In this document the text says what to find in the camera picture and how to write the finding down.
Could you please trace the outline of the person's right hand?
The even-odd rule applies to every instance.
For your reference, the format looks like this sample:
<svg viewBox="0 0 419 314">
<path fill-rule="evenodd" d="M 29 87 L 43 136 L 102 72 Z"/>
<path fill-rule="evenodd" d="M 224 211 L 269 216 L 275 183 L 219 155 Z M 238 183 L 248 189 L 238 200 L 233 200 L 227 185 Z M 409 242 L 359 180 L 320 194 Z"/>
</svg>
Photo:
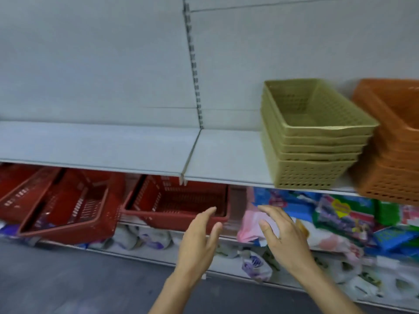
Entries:
<svg viewBox="0 0 419 314">
<path fill-rule="evenodd" d="M 265 212 L 279 225 L 282 241 L 281 250 L 270 250 L 281 266 L 289 272 L 293 262 L 314 260 L 306 237 L 285 211 L 279 207 L 269 205 L 258 206 L 258 209 Z"/>
</svg>

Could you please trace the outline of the person's left hand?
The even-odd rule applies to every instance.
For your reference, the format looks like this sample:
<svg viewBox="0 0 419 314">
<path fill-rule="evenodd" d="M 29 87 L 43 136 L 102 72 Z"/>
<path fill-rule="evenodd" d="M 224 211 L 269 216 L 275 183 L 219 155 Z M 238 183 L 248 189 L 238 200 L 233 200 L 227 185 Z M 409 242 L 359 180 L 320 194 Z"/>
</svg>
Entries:
<svg viewBox="0 0 419 314">
<path fill-rule="evenodd" d="M 208 208 L 199 213 L 191 222 L 183 235 L 175 268 L 196 272 L 208 270 L 214 255 L 207 252 L 207 239 L 210 234 L 207 236 L 206 231 L 208 222 L 215 214 L 216 209 L 215 206 Z"/>
</svg>

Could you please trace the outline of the person's left forearm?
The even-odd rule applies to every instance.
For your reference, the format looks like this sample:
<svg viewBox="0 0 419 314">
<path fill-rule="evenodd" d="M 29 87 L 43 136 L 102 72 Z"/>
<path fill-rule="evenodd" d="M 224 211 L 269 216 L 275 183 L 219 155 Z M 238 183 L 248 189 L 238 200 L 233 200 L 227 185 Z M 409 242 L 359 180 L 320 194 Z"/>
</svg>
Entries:
<svg viewBox="0 0 419 314">
<path fill-rule="evenodd" d="M 166 279 L 148 314 L 183 314 L 193 289 L 204 274 L 205 271 L 176 268 Z"/>
</svg>

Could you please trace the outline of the person's right forearm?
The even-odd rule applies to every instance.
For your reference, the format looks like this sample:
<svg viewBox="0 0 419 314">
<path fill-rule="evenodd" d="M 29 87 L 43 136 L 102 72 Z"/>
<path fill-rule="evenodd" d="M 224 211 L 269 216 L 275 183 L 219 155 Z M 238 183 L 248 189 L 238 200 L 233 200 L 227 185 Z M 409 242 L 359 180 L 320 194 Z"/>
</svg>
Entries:
<svg viewBox="0 0 419 314">
<path fill-rule="evenodd" d="M 289 272 L 304 288 L 323 314 L 365 314 L 317 266 L 314 260 L 293 262 Z"/>
</svg>

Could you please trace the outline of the pink plastic packet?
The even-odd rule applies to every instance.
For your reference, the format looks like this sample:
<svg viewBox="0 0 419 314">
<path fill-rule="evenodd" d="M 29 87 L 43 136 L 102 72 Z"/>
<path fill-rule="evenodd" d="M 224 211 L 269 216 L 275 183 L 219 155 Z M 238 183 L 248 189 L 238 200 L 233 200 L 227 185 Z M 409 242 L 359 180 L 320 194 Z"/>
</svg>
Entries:
<svg viewBox="0 0 419 314">
<path fill-rule="evenodd" d="M 254 240 L 259 240 L 262 241 L 259 244 L 260 246 L 266 246 L 265 235 L 259 226 L 260 220 L 265 220 L 270 225 L 274 234 L 277 237 L 280 236 L 280 230 L 276 222 L 265 212 L 260 211 L 252 202 L 248 202 L 240 229 L 237 233 L 237 241 L 240 243 L 249 243 Z"/>
</svg>

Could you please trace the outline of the red plastic shopping basket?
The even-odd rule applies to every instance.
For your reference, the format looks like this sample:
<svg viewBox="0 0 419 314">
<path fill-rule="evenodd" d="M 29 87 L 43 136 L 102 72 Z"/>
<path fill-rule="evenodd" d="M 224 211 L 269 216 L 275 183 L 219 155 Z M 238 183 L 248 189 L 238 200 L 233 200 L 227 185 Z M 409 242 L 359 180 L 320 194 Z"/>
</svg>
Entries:
<svg viewBox="0 0 419 314">
<path fill-rule="evenodd" d="M 24 221 L 19 237 L 85 244 L 114 235 L 126 174 L 63 168 Z"/>
<path fill-rule="evenodd" d="M 141 175 L 122 205 L 123 216 L 141 220 L 156 229 L 185 232 L 193 219 L 211 207 L 206 232 L 230 219 L 230 187 L 227 184 L 192 181 L 181 185 L 176 177 Z"/>
<path fill-rule="evenodd" d="M 0 164 L 0 220 L 24 221 L 62 172 L 59 167 Z"/>
</svg>

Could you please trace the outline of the row of white tissue packs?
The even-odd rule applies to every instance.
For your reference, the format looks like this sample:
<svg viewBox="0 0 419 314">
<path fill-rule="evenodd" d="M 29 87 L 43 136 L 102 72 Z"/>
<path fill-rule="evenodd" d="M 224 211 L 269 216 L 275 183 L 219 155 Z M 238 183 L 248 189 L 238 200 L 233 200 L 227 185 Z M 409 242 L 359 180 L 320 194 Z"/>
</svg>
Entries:
<svg viewBox="0 0 419 314">
<path fill-rule="evenodd" d="M 157 230 L 141 224 L 123 222 L 113 237 L 84 244 L 63 244 L 40 237 L 21 238 L 18 225 L 0 222 L 0 238 L 26 245 L 44 244 L 86 250 L 118 258 L 174 267 L 183 233 Z M 238 244 L 232 237 L 221 237 L 216 256 L 203 278 L 221 277 L 284 290 L 303 291 L 300 284 L 259 242 Z M 384 259 L 363 258 L 350 264 L 343 254 L 313 252 L 315 261 L 354 301 L 373 306 L 419 313 L 419 265 L 400 264 L 394 268 Z"/>
</svg>

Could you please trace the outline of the green perforated plastic basket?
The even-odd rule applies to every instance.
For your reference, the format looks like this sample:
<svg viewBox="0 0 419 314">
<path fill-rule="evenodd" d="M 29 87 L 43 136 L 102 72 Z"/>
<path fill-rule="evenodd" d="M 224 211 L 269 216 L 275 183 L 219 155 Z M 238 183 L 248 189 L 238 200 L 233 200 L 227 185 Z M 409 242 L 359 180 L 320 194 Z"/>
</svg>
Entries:
<svg viewBox="0 0 419 314">
<path fill-rule="evenodd" d="M 288 137 L 371 136 L 379 122 L 320 78 L 266 80 L 262 105 Z"/>
<path fill-rule="evenodd" d="M 277 152 L 282 153 L 356 153 L 370 136 L 349 137 L 290 137 L 283 134 L 279 121 L 272 112 L 260 110 L 263 129 Z"/>
<path fill-rule="evenodd" d="M 282 189 L 329 189 L 358 159 L 359 153 L 281 153 L 265 129 L 260 133 L 272 184 Z"/>
<path fill-rule="evenodd" d="M 375 126 L 366 128 L 291 127 L 280 117 L 279 109 L 266 95 L 261 100 L 263 129 L 274 144 L 297 146 L 365 145 Z"/>
<path fill-rule="evenodd" d="M 363 144 L 337 146 L 289 145 L 281 142 L 281 136 L 275 131 L 275 126 L 267 123 L 264 117 L 261 117 L 261 128 L 267 146 L 273 151 L 273 155 L 280 160 L 355 161 L 364 147 Z"/>
</svg>

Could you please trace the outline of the grey metal shelf board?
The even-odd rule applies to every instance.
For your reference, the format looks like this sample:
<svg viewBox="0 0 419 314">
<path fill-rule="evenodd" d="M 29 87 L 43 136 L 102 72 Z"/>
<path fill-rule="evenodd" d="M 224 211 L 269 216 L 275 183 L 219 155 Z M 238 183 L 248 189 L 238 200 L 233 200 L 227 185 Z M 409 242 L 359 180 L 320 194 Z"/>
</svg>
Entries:
<svg viewBox="0 0 419 314">
<path fill-rule="evenodd" d="M 181 176 L 200 129 L 0 121 L 0 162 Z"/>
<path fill-rule="evenodd" d="M 185 183 L 274 187 L 258 131 L 202 129 L 182 176 Z"/>
</svg>

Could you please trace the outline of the pile of colourful packets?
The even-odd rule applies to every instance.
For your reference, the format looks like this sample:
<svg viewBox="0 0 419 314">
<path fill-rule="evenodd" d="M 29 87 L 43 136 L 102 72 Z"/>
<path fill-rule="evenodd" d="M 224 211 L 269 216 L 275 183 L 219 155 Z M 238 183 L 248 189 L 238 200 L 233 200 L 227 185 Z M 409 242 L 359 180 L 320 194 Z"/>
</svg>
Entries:
<svg viewBox="0 0 419 314">
<path fill-rule="evenodd" d="M 358 196 L 249 187 L 248 210 L 255 227 L 268 221 L 258 206 L 283 210 L 299 225 L 312 250 L 419 259 L 419 206 Z"/>
</svg>

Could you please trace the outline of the orange perforated plastic basket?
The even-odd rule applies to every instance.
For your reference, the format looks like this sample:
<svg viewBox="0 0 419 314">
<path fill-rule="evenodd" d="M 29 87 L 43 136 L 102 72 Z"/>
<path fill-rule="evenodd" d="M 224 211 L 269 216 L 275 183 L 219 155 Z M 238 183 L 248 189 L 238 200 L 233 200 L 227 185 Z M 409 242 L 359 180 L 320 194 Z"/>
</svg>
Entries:
<svg viewBox="0 0 419 314">
<path fill-rule="evenodd" d="M 419 143 L 419 79 L 363 78 L 352 100 L 401 141 Z"/>
<path fill-rule="evenodd" d="M 419 206 L 419 172 L 363 160 L 349 168 L 349 176 L 363 197 Z"/>
<path fill-rule="evenodd" d="M 363 152 L 362 156 L 363 158 L 371 160 L 373 163 L 378 164 L 382 167 L 419 172 L 419 161 L 385 158 L 381 157 L 379 154 L 374 152 Z"/>
<path fill-rule="evenodd" d="M 389 156 L 390 154 L 403 156 L 419 155 L 419 142 L 405 142 L 391 136 L 390 140 L 387 140 L 385 136 L 378 134 L 372 137 L 372 143 L 380 153 Z"/>
</svg>

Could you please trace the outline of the slotted metal shelf upright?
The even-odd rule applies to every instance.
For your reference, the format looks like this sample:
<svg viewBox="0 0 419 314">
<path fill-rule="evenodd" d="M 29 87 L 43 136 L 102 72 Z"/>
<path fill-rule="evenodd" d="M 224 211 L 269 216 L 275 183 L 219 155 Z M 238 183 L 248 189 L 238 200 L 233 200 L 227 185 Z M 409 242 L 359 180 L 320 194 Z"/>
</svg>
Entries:
<svg viewBox="0 0 419 314">
<path fill-rule="evenodd" d="M 193 78 L 193 87 L 196 99 L 196 110 L 200 129 L 204 129 L 204 120 L 202 115 L 202 102 L 199 88 L 198 68 L 196 62 L 196 51 L 192 36 L 192 20 L 191 20 L 191 9 L 189 0 L 182 0 L 183 2 L 183 15 L 186 28 L 186 37 L 188 43 L 189 59 L 191 63 L 191 72 Z"/>
</svg>

